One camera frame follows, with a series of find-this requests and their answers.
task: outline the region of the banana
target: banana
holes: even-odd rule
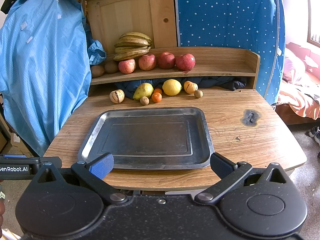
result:
[[[130,59],[130,58],[135,58],[135,57],[139,57],[142,55],[145,55],[149,52],[149,49],[133,49],[133,50],[129,50],[129,51],[125,51],[125,52],[121,52],[118,54],[115,54],[113,56],[113,60],[115,61],[121,61],[121,60],[126,60],[126,59]]]
[[[148,46],[148,41],[139,39],[139,38],[129,38],[129,37],[122,37],[115,44],[115,47],[144,47],[144,46]]]
[[[121,52],[126,52],[129,50],[136,49],[137,47],[117,47],[115,48],[115,53],[121,53]]]
[[[138,33],[138,32],[129,32],[129,33],[125,33],[123,35],[120,36],[120,38],[122,37],[134,37],[134,38],[139,38],[139,39],[145,39],[147,40],[149,43],[152,43],[152,39],[148,36],[148,35],[145,35],[143,33]]]

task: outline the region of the window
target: window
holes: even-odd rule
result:
[[[320,0],[308,0],[309,23],[307,42],[320,47]]]

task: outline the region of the blue gripper pad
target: blue gripper pad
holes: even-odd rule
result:
[[[25,155],[10,155],[10,154],[3,155],[3,157],[26,158]]]
[[[93,162],[89,163],[89,171],[97,176],[99,179],[103,179],[110,171],[113,169],[113,155],[107,154],[102,155],[95,159]]]

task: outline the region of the burn mark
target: burn mark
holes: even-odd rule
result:
[[[241,121],[244,125],[255,126],[257,125],[257,120],[259,119],[259,117],[260,115],[257,111],[245,110],[244,117]]]

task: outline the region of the lemon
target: lemon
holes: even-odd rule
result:
[[[182,85],[175,79],[169,79],[163,83],[163,92],[168,96],[178,95],[182,89]]]

